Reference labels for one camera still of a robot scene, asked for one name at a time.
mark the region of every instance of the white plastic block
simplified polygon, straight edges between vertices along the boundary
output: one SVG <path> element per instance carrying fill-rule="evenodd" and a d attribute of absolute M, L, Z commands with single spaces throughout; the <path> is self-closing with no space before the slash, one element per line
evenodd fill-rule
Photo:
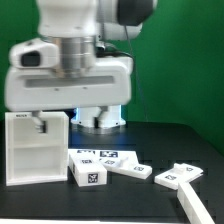
<path fill-rule="evenodd" d="M 107 183 L 107 170 L 92 156 L 76 158 L 69 156 L 69 167 L 79 187 L 103 185 Z"/>
<path fill-rule="evenodd" d="M 203 170 L 188 164 L 174 164 L 171 170 L 168 170 L 155 177 L 155 183 L 165 187 L 177 190 L 178 183 L 191 182 L 202 175 Z"/>
<path fill-rule="evenodd" d="M 115 150 L 97 150 L 97 149 L 69 149 L 68 155 L 79 156 L 86 153 L 93 153 L 97 160 L 105 158 L 113 158 L 122 160 L 128 158 L 130 163 L 138 163 L 138 158 L 135 151 L 115 151 Z"/>
<path fill-rule="evenodd" d="M 121 159 L 104 158 L 100 162 L 108 171 L 139 179 L 146 179 L 152 173 L 151 166 L 129 163 L 128 159 L 122 161 Z"/>
<path fill-rule="evenodd" d="M 215 224 L 189 183 L 179 183 L 177 198 L 191 224 Z"/>

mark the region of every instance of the green backdrop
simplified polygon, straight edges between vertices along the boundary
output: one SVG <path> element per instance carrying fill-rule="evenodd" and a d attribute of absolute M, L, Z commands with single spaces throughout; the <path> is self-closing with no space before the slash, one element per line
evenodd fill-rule
<path fill-rule="evenodd" d="M 0 5 L 3 119 L 8 52 L 37 36 L 38 12 L 34 0 L 0 0 Z M 127 42 L 116 44 L 129 51 Z M 125 118 L 187 124 L 224 155 L 224 1 L 160 0 L 132 46 L 137 72 Z"/>

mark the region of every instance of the black table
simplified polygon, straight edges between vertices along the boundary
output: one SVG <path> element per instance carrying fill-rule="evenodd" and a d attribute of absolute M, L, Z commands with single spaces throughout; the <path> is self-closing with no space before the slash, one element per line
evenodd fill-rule
<path fill-rule="evenodd" d="M 188 223 L 177 191 L 153 181 L 184 162 L 204 170 L 192 187 L 215 223 L 224 223 L 224 157 L 188 126 L 129 122 L 123 132 L 110 135 L 71 131 L 70 148 L 134 150 L 140 163 L 153 168 L 146 180 L 108 173 L 107 185 L 82 188 L 70 171 L 67 182 L 6 187 L 3 126 L 0 218 Z"/>

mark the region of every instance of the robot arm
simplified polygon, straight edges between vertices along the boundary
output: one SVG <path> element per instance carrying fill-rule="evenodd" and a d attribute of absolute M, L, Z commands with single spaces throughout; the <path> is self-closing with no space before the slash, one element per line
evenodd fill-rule
<path fill-rule="evenodd" d="M 124 38 L 123 26 L 137 36 L 156 0 L 37 0 L 37 5 L 41 38 L 12 48 L 6 106 L 36 115 L 41 110 L 126 104 L 133 60 L 97 58 L 96 42 L 102 33 L 103 41 Z M 137 25 L 137 31 L 130 27 Z"/>

